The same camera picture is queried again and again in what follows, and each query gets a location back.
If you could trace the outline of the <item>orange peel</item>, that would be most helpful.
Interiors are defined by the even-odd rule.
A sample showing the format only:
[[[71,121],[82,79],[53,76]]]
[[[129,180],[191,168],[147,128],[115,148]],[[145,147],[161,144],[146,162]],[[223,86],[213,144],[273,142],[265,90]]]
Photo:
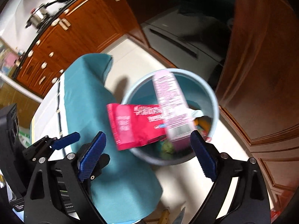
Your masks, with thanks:
[[[194,124],[202,129],[209,129],[209,122],[207,122],[205,119],[196,118],[194,119]]]

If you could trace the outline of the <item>brown wooden kitchen cabinets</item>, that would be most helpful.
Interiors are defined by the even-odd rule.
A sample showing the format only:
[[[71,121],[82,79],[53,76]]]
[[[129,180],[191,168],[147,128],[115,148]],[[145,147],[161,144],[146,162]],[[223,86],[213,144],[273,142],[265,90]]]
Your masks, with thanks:
[[[200,39],[224,57],[216,85],[221,115],[256,157],[276,211],[298,189],[298,0],[71,0],[57,14],[68,24],[46,27],[17,70],[17,81],[39,96],[59,69],[99,52],[123,35],[169,66],[141,23],[178,5],[184,15],[216,22]]]

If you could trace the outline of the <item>white paper towel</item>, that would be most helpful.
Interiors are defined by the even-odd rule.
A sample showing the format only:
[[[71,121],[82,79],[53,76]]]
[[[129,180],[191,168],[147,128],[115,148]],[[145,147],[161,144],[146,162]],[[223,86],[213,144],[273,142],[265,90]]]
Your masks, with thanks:
[[[194,110],[194,109],[188,108],[188,112],[193,119],[200,118],[200,117],[204,116],[202,110],[199,110],[199,109]]]

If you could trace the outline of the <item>green white shopping bag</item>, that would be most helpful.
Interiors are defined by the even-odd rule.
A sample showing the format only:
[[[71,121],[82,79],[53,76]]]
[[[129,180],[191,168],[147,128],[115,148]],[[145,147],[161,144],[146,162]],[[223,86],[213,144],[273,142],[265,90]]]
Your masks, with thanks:
[[[28,148],[31,145],[29,128],[23,128],[22,126],[20,126],[18,136],[20,142],[24,147]]]

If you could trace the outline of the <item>pink carton box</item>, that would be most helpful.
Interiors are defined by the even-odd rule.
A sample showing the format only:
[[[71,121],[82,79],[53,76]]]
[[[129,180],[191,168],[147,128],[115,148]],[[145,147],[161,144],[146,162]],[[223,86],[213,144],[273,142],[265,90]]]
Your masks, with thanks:
[[[152,76],[157,102],[162,112],[166,135],[176,152],[189,147],[190,135],[196,129],[188,104],[175,75],[168,70]]]

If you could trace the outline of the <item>steel cooking pot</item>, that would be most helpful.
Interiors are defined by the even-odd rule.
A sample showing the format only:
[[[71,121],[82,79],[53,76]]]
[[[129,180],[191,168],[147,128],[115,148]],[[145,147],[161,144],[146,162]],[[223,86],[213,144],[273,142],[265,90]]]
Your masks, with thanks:
[[[33,26],[36,29],[40,29],[49,18],[50,13],[47,11],[46,5],[41,4],[39,7],[31,11],[31,15],[26,22],[25,28]]]

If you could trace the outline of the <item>black built-in oven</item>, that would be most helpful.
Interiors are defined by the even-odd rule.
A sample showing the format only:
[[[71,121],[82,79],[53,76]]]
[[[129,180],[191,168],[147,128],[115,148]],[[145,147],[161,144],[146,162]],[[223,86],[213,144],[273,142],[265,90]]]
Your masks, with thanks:
[[[128,0],[149,45],[216,88],[234,22],[235,0]]]

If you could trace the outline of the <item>red pink snack packet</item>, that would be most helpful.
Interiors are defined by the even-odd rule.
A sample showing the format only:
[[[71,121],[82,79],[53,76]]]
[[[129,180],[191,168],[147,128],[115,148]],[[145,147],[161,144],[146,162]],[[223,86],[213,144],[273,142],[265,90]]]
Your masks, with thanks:
[[[107,104],[108,119],[119,151],[166,139],[166,126],[158,104]]]

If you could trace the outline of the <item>corn husk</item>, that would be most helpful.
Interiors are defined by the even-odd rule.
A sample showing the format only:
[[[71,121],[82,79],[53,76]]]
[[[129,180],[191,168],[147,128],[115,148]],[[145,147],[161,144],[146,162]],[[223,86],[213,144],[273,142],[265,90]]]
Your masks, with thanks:
[[[174,154],[176,152],[175,147],[168,140],[161,143],[161,151],[165,154]]]

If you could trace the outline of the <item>teal trash bin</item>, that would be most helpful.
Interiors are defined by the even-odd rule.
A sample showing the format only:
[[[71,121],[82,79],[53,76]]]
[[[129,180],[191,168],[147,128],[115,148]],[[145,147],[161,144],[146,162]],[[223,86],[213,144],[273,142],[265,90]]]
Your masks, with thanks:
[[[163,69],[144,76],[128,90],[122,103],[161,107],[161,126],[174,152],[167,153],[162,143],[130,149],[136,157],[158,166],[191,160],[195,156],[189,144],[191,132],[197,129],[194,120],[208,120],[208,128],[202,129],[202,133],[203,137],[211,138],[219,119],[218,102],[212,88],[203,78],[183,69]]]

